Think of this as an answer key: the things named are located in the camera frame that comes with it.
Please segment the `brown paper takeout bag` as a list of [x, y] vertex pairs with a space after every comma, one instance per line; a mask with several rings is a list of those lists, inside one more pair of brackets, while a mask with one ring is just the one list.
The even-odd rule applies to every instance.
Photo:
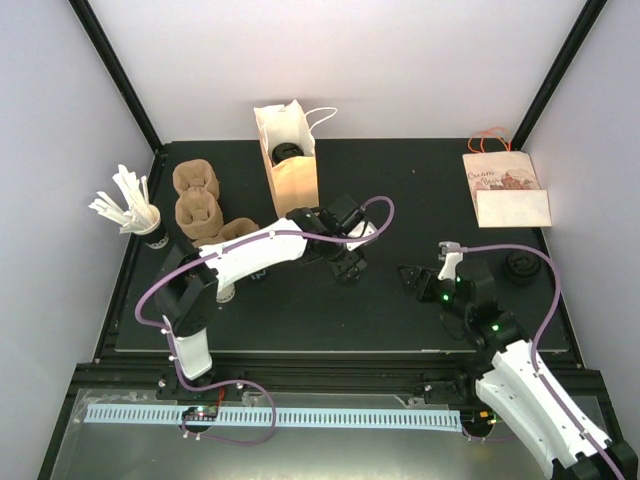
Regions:
[[[304, 111], [298, 101], [256, 107], [254, 115], [259, 133], [263, 165], [276, 215], [302, 207], [317, 207], [319, 192], [313, 129], [337, 113], [335, 107]], [[271, 155], [280, 143], [299, 145], [304, 155], [275, 165]]]

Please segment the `black paper coffee cup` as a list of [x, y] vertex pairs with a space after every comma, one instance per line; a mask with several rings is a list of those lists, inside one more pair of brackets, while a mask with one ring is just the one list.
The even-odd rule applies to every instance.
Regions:
[[351, 284], [359, 280], [362, 271], [367, 267], [365, 260], [340, 261], [332, 264], [335, 279], [340, 284]]

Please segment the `stack of black cup lids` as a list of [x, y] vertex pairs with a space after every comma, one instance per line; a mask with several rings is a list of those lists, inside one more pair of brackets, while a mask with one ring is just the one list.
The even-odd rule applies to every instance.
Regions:
[[260, 281], [263, 281], [267, 277], [267, 275], [268, 275], [268, 269], [267, 268], [263, 268], [263, 269], [260, 269], [260, 270], [258, 270], [256, 272], [252, 273], [250, 275], [250, 278], [251, 278], [252, 281], [260, 282]]

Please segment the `brown pulp cup carrier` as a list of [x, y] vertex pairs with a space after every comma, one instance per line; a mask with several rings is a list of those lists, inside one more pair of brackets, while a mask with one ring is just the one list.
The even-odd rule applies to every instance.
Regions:
[[216, 245], [235, 240], [259, 230], [259, 225], [249, 218], [237, 218], [225, 224], [219, 233], [212, 237], [204, 237], [192, 242], [196, 248], [206, 245]]

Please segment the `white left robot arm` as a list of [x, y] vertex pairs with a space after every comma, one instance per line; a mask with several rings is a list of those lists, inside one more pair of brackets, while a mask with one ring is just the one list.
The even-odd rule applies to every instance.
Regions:
[[366, 267], [360, 247], [379, 235], [365, 210], [343, 196], [328, 207], [295, 208], [239, 238], [171, 254], [152, 298], [162, 317], [170, 360], [181, 371], [181, 389], [193, 399], [213, 391], [207, 336], [216, 309], [212, 303], [233, 299], [236, 282], [280, 263], [316, 260], [327, 261], [338, 282], [356, 281]]

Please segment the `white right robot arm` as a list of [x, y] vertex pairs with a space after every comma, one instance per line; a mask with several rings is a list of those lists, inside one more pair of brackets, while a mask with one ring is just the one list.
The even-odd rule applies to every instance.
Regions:
[[504, 421], [548, 479], [634, 479], [639, 458], [612, 439], [569, 396], [547, 368], [515, 315], [501, 308], [495, 279], [482, 260], [434, 269], [401, 265], [405, 291], [462, 323], [475, 350], [454, 388]]

